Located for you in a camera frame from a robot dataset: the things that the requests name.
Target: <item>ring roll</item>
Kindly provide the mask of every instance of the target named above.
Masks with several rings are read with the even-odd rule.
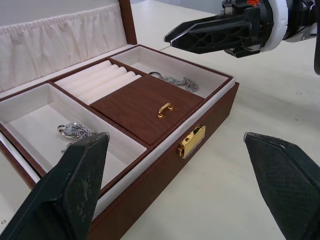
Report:
[[[97,71],[104,69],[104,68],[107,68],[107,67],[110,67],[110,66],[111,66],[111,62],[109,60],[104,61],[104,62],[101,62],[97,65],[88,67],[87,69],[84,69],[82,71],[79,71],[75,74],[67,76],[67,77],[57,81],[56,84],[59,85],[60,87],[64,88],[65,84],[68,84],[68,83],[70,83],[74,80],[77,80],[77,79],[86,78],[87,76],[94,74]]]
[[[78,87],[74,87],[69,90],[69,92],[74,96],[81,96],[91,90],[100,88],[101,85],[112,82],[114,79],[118,78],[119,76],[125,75],[127,70],[122,66],[119,67],[117,70],[112,71],[110,74],[103,74],[97,78],[91,77],[85,84],[81,84]]]
[[[105,92],[108,92],[109,89],[120,86],[122,81],[132,79],[135,75],[136,74],[133,71],[129,71],[126,74],[114,78],[112,81],[106,82],[91,91],[87,91],[86,93],[80,95],[79,99],[84,103],[87,103],[90,99],[96,99],[97,96],[100,96],[101,94],[104,94],[106,96]]]
[[[108,66],[104,69],[100,69],[99,71],[92,72],[90,75],[88,75],[84,78],[80,78],[80,79],[77,79],[77,80],[74,80],[72,82],[67,83],[66,85],[64,85],[64,89],[68,91],[68,90],[72,90],[74,88],[81,87],[83,84],[89,83],[90,81],[92,81],[96,78],[99,78],[101,76],[108,75],[108,74],[116,71],[118,68],[119,68],[118,65],[115,64],[115,65]]]
[[[86,104],[90,105],[94,102],[98,101],[99,99],[104,98],[105,96],[117,91],[120,88],[123,88],[124,86],[128,85],[129,83],[132,83],[133,81],[137,80],[138,78],[141,78],[141,75],[136,75],[133,77],[127,77],[125,79],[120,79],[118,84],[113,84],[112,86],[109,85],[108,89],[105,91],[100,91],[100,93],[97,93],[94,95],[94,97],[91,97],[90,99],[87,99]]]

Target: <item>small wooden lid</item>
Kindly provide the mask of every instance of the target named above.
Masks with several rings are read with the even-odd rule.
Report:
[[[153,145],[202,101],[195,94],[145,75],[91,107]],[[159,110],[166,104],[173,110],[164,109],[163,118],[159,118]]]

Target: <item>silver necklace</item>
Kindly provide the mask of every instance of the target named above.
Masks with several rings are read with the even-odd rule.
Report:
[[[183,80],[177,80],[171,76],[162,76],[157,71],[152,71],[149,73],[149,75],[156,75],[161,80],[163,80],[169,84],[175,85],[175,86],[185,86],[185,90],[187,90],[191,93],[199,91],[199,86],[194,81],[187,78],[186,76],[183,78]]]
[[[68,143],[66,146],[66,149],[63,149],[61,151],[62,154],[64,154],[67,150],[67,148],[76,142],[78,142],[80,139],[90,137],[92,135],[97,134],[96,132],[90,132],[89,129],[85,128],[79,123],[68,123],[67,125],[59,125],[57,128],[58,133],[60,133],[62,136],[64,136],[65,139],[70,140],[71,142]]]

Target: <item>table surface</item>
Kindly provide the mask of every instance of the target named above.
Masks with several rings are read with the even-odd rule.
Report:
[[[132,12],[139,44],[226,72],[240,87],[230,116],[122,240],[284,240],[261,197],[243,136],[282,138],[320,165],[316,41],[282,42],[273,51],[242,59],[224,52],[196,55],[169,47],[163,37],[180,23],[210,13],[153,0],[133,4]],[[2,154],[0,173],[1,223],[29,189]],[[0,232],[5,226],[0,224]]]

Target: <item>pleated fabric lining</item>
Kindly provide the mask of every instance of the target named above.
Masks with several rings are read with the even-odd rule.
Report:
[[[118,3],[0,27],[0,92],[127,44]]]

